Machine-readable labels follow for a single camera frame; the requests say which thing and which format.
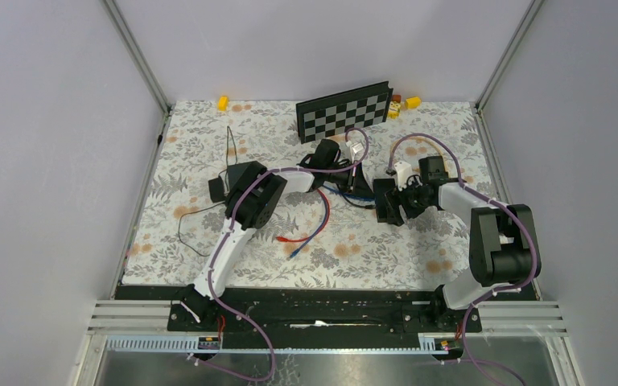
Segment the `black ribbed network switch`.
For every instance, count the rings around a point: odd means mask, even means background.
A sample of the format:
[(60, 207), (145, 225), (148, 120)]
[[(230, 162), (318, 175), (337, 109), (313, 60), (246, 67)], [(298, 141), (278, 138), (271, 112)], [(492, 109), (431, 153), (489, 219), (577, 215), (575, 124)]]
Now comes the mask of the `black ribbed network switch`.
[(400, 204), (393, 196), (397, 184), (394, 179), (374, 179), (373, 194), (377, 222), (402, 226), (404, 220), (401, 215)]

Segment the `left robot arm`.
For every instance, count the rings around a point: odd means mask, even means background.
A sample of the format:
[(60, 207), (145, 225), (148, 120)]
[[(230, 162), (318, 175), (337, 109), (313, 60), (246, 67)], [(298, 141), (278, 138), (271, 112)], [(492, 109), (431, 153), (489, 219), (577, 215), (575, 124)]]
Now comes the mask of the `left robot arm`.
[(215, 325), (218, 311), (213, 303), (224, 293), (230, 269), (252, 235), (268, 223), (283, 195), (314, 191), (333, 175), (356, 175), (369, 153), (369, 144), (348, 141), (346, 146), (351, 162), (345, 166), (339, 164), (340, 145), (328, 139), (297, 166), (247, 164), (225, 199), (225, 219), (216, 246), (179, 300), (187, 311), (187, 320), (197, 330), (206, 331)]

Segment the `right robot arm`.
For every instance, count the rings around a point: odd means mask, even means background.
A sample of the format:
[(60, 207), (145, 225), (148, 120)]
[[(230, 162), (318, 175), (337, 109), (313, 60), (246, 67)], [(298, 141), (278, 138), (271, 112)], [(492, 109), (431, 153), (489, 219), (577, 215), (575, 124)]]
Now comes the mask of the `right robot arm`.
[(534, 218), (524, 204), (482, 195), (462, 178), (452, 178), (439, 156), (422, 158), (418, 171), (397, 162), (384, 179), (373, 180), (380, 223), (402, 226), (427, 209), (457, 216), (468, 227), (468, 269), (435, 290), (429, 310), (433, 327), (449, 331), (461, 311), (479, 300), (528, 285), (541, 271)]

